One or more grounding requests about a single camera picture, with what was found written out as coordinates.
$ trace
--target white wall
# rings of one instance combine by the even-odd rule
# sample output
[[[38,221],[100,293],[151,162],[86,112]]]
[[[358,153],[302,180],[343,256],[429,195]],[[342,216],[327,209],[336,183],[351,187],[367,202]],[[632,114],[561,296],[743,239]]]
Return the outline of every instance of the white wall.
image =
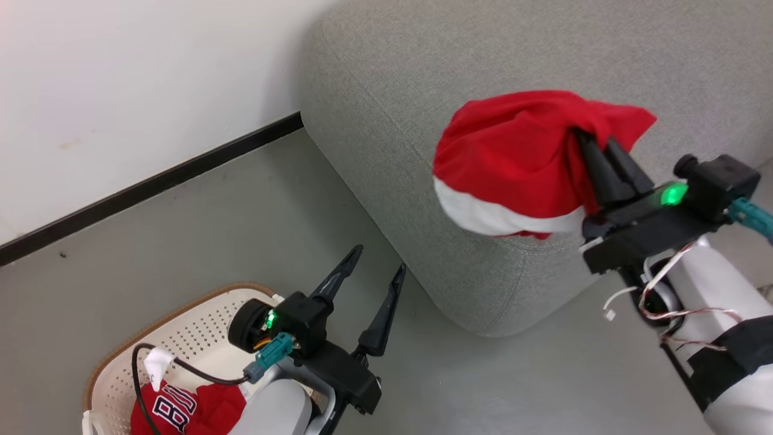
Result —
[[[0,0],[0,244],[298,110],[333,0]]]

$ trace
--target basket rim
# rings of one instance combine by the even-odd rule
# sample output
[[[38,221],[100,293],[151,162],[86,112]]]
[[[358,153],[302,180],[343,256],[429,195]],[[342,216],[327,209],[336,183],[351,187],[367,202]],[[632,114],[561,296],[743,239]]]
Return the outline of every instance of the basket rim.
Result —
[[[274,297],[276,295],[275,291],[264,286],[263,284],[255,283],[252,281],[237,281],[235,283],[226,284],[225,286],[218,287],[212,290],[211,292],[205,294],[204,296],[201,296],[197,299],[192,300],[191,302],[183,305],[177,310],[174,310],[171,313],[165,315],[164,317],[157,320],[156,322],[141,329],[138,333],[134,334],[132,337],[124,341],[121,345],[119,345],[112,352],[110,352],[110,354],[108,354],[107,357],[103,358],[102,361],[100,361],[100,363],[97,365],[97,367],[95,367],[94,370],[91,371],[91,374],[89,375],[89,379],[86,382],[86,389],[85,391],[83,391],[83,411],[86,412],[91,410],[91,396],[94,393],[94,384],[97,382],[97,378],[99,377],[100,373],[104,370],[104,368],[107,367],[107,365],[110,364],[111,361],[117,358],[118,355],[120,355],[121,353],[129,349],[131,346],[136,344],[138,341],[140,341],[141,338],[150,334],[152,331],[155,331],[160,326],[162,326],[163,324],[166,324],[167,322],[174,319],[175,317],[185,313],[188,310],[191,310],[192,308],[202,303],[205,303],[208,300],[214,299],[215,297],[218,297],[223,293],[227,293],[231,290],[237,290],[237,289],[256,290],[265,294],[268,297]]]

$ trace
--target black cable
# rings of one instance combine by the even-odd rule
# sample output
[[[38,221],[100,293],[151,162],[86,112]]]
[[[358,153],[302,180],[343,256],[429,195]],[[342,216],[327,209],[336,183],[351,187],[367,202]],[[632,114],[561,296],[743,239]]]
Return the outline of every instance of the black cable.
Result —
[[[153,431],[153,435],[161,435],[161,432],[158,431],[158,427],[156,427],[155,423],[153,423],[153,419],[150,418],[150,414],[148,414],[148,408],[145,407],[145,401],[142,398],[142,388],[140,387],[140,376],[137,370],[137,358],[140,354],[140,349],[153,349],[153,348],[155,348],[155,346],[153,344],[148,344],[148,343],[139,343],[135,346],[135,349],[131,353],[131,377],[135,384],[135,394],[137,395],[137,402],[139,402],[140,404],[140,410],[142,411],[142,415],[145,417],[145,421],[148,422],[150,429]],[[198,368],[193,367],[192,365],[181,360],[180,358],[175,357],[173,361],[177,363],[177,365],[193,373],[194,375],[199,376],[200,378],[215,384],[239,385],[241,383],[246,382],[249,379],[247,376],[242,376],[241,378],[238,378],[238,379],[216,378],[212,375],[208,375],[202,372]]]

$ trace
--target gray floor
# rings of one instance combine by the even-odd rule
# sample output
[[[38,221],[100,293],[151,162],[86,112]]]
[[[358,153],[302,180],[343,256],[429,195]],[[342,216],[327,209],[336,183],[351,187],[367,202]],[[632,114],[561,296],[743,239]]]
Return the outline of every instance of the gray floor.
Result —
[[[365,253],[329,324],[345,348],[400,258],[301,131],[0,269],[0,430],[79,433],[91,369],[147,323],[237,280],[309,291],[357,243]],[[372,364],[380,407],[347,413],[338,433],[709,433],[632,308],[602,318],[619,288],[606,277],[495,340],[456,328],[410,277]]]

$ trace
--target red cloth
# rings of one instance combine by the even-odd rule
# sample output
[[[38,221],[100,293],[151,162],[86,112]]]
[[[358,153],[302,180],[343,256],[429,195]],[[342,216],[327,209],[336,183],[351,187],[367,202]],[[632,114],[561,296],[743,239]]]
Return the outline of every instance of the red cloth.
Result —
[[[656,118],[643,108],[569,91],[527,91],[470,101],[438,143],[433,174],[451,189],[532,218],[598,210],[572,128],[610,135],[630,152]]]
[[[158,392],[150,384],[140,390],[145,408],[161,435],[226,435],[246,402],[237,385],[204,385],[191,393],[162,381]],[[139,402],[131,411],[132,435],[152,435]]]

